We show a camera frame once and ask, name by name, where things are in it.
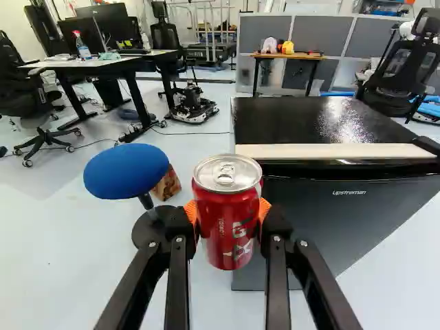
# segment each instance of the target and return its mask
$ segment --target black office chair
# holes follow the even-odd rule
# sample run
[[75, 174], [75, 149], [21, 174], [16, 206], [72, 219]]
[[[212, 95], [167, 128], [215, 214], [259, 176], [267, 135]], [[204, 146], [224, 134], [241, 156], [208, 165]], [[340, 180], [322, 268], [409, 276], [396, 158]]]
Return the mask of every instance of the black office chair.
[[80, 136], [81, 131], [75, 128], [68, 131], [50, 132], [39, 127], [51, 116], [53, 110], [51, 102], [62, 95], [59, 91], [44, 92], [40, 74], [45, 71], [45, 68], [33, 69], [25, 73], [18, 69], [19, 66], [25, 64], [27, 63], [20, 57], [12, 41], [4, 31], [0, 30], [0, 115], [20, 117], [22, 124], [25, 122], [35, 126], [38, 135], [23, 144], [14, 146], [13, 151], [15, 155], [20, 155], [22, 148], [33, 145], [32, 150], [25, 155], [23, 160], [25, 167], [31, 167], [30, 158], [45, 142], [49, 145], [60, 144], [66, 147], [66, 151], [73, 152], [74, 148], [70, 143], [60, 141], [56, 137], [70, 133]]
[[357, 91], [356, 98], [389, 117], [410, 121], [428, 93], [426, 83], [440, 62], [440, 12], [422, 8], [412, 32], [413, 41], [396, 41], [375, 73]]
[[[177, 35], [176, 25], [167, 23], [164, 19], [159, 19], [159, 23], [152, 24], [150, 26], [151, 36], [153, 38], [153, 49], [155, 50], [178, 50], [177, 60], [174, 63], [169, 63], [167, 70], [170, 74], [170, 79], [173, 82], [173, 93], [177, 88], [176, 80], [179, 78], [179, 74], [186, 72], [188, 69], [188, 63], [186, 60], [186, 51], [180, 45], [179, 36]], [[194, 72], [194, 65], [191, 64], [192, 75], [194, 76], [194, 81], [197, 84], [197, 78]], [[157, 93], [159, 98], [165, 94], [165, 91], [160, 91]]]

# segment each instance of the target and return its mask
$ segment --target pull tab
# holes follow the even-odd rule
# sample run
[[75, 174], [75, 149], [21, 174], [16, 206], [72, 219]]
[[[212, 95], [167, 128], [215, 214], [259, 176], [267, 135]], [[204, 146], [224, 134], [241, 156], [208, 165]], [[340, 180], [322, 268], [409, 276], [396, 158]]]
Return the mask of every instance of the pull tab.
[[215, 181], [218, 184], [224, 184], [224, 185], [233, 184], [234, 174], [235, 174], [234, 164], [222, 163], [220, 164], [219, 172]]

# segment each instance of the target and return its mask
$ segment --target gray partition panel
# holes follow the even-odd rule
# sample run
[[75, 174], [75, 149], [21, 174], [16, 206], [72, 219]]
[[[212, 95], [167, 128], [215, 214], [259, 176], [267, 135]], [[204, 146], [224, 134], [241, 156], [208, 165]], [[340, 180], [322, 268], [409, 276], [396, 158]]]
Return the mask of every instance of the gray partition panel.
[[[328, 91], [339, 60], [322, 60], [318, 64], [315, 79], [324, 80], [321, 91]], [[305, 89], [309, 81], [312, 62], [310, 60], [287, 60], [283, 88]]]
[[333, 82], [333, 89], [342, 90], [341, 87], [354, 90], [356, 88], [355, 72], [361, 72], [369, 65], [368, 61], [360, 59], [343, 58], [340, 61], [338, 72]]
[[435, 88], [435, 94], [438, 95], [440, 92], [440, 70], [436, 70], [432, 73], [431, 77], [427, 82], [428, 86]]
[[259, 50], [262, 39], [289, 38], [291, 16], [242, 16], [240, 17], [239, 53]]
[[295, 16], [291, 34], [295, 50], [320, 50], [327, 56], [341, 56], [352, 21], [353, 17], [345, 16]]
[[254, 83], [255, 60], [250, 56], [238, 55], [240, 67], [236, 69], [236, 83], [238, 85], [252, 86]]
[[[391, 27], [396, 23], [401, 22], [367, 17], [358, 18], [345, 56], [360, 58], [382, 56], [391, 37]], [[396, 33], [394, 41], [398, 38], [399, 34]]]

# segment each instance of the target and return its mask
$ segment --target soda can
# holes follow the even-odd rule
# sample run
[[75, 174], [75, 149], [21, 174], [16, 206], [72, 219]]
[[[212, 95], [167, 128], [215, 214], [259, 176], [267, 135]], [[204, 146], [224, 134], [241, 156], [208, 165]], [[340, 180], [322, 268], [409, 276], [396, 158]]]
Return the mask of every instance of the soda can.
[[223, 154], [194, 169], [192, 191], [202, 243], [211, 265], [237, 270], [253, 253], [262, 170], [252, 158]]

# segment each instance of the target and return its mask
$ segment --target small box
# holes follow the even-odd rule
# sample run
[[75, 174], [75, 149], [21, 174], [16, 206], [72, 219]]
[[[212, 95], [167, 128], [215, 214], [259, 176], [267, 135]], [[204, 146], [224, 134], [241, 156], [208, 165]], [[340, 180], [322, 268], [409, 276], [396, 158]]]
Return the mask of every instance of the small box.
[[165, 173], [164, 177], [159, 181], [156, 186], [151, 189], [153, 195], [156, 196], [161, 201], [166, 201], [170, 199], [172, 196], [176, 195], [179, 191], [182, 190], [182, 186], [180, 185], [180, 180], [174, 171], [173, 166], [170, 164], [168, 167], [168, 171]]

